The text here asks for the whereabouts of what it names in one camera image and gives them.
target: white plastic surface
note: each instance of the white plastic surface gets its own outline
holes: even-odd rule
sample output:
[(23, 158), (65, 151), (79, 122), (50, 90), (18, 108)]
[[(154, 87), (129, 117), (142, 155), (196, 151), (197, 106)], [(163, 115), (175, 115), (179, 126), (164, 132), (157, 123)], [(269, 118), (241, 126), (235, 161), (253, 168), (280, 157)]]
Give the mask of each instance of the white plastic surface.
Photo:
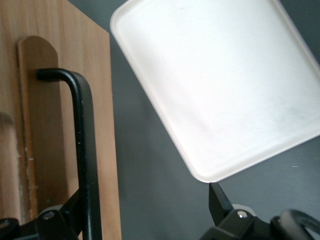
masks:
[(202, 182), (320, 134), (319, 66), (276, 0), (129, 0), (111, 31)]

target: wooden bracket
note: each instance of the wooden bracket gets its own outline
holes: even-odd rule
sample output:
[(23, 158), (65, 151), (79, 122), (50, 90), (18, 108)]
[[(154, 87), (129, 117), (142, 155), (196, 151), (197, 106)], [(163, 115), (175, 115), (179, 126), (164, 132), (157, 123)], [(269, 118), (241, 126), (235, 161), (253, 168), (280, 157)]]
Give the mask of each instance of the wooden bracket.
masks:
[(58, 54), (39, 36), (20, 40), (17, 51), (32, 219), (68, 199), (60, 84), (36, 79), (36, 70), (58, 67)]

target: wooden panel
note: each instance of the wooden panel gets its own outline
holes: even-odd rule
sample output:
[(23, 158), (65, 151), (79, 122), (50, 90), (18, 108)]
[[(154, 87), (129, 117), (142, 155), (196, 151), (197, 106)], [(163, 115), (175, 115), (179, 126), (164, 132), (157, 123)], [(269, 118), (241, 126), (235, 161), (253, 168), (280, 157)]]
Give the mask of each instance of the wooden panel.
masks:
[(34, 218), (44, 209), (63, 205), (68, 199), (60, 86), (58, 82), (36, 78), (37, 69), (58, 67), (58, 55), (39, 36), (20, 40), (17, 52), (27, 170), (34, 173), (29, 177)]
[(0, 216), (21, 215), (16, 131), (10, 117), (0, 112)]
[[(0, 112), (9, 115), (16, 128), (20, 172), (27, 162), (16, 44), (27, 36), (39, 36), (52, 44), (59, 67), (79, 72), (89, 82), (94, 108), (102, 231), (104, 239), (120, 239), (120, 213), (114, 139), (109, 34), (67, 0), (0, 0)], [(66, 176), (69, 196), (78, 188), (72, 101), (66, 84), (60, 84)], [(26, 175), (21, 186), (26, 189)], [(28, 197), (23, 209), (28, 220)]]

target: wooden board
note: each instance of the wooden board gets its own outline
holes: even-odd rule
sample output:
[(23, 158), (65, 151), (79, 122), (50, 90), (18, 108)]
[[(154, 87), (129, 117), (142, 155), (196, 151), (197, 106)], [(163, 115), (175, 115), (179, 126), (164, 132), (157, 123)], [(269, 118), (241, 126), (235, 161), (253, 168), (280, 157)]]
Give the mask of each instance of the wooden board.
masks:
[(0, 216), (20, 216), (18, 149), (11, 118), (0, 112)]
[[(27, 36), (39, 36), (52, 44), (59, 67), (83, 75), (93, 97), (95, 136), (104, 239), (120, 239), (120, 210), (110, 68), (109, 34), (67, 0), (0, 0), (0, 112), (9, 115), (16, 128), (23, 199), (19, 219), (30, 219), (27, 157), (16, 44)], [(65, 168), (68, 195), (78, 188), (71, 94), (60, 84)]]
[(17, 44), (24, 144), (27, 148), (32, 217), (68, 200), (61, 95), (58, 82), (43, 82), (36, 70), (58, 68), (58, 54), (39, 36)]

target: black plastic part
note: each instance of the black plastic part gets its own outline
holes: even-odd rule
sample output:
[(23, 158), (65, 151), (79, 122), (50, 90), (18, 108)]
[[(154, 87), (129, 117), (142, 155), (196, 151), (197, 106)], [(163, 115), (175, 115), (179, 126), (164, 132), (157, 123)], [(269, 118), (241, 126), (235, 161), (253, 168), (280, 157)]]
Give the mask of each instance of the black plastic part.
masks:
[(57, 210), (39, 215), (35, 220), (35, 228), (40, 240), (78, 240), (77, 235), (67, 226), (62, 214)]
[[(242, 211), (246, 213), (245, 218), (241, 218), (238, 212)], [(247, 211), (244, 210), (233, 210), (226, 218), (217, 226), (234, 236), (237, 239), (243, 239), (246, 235), (250, 234), (254, 230), (254, 217)]]
[(217, 226), (234, 209), (218, 182), (209, 184), (209, 210)]
[(82, 230), (83, 216), (81, 214), (81, 204), (79, 201), (79, 190), (62, 206), (62, 213), (66, 223), (78, 236)]
[(20, 234), (19, 221), (15, 218), (0, 219), (0, 239), (10, 240)]
[(306, 228), (320, 235), (320, 222), (298, 210), (286, 210), (277, 222), (278, 229), (286, 240), (313, 240)]
[(86, 79), (61, 68), (39, 69), (37, 78), (47, 82), (65, 81), (71, 90), (76, 141), (79, 196), (84, 219), (83, 239), (102, 239), (94, 110)]

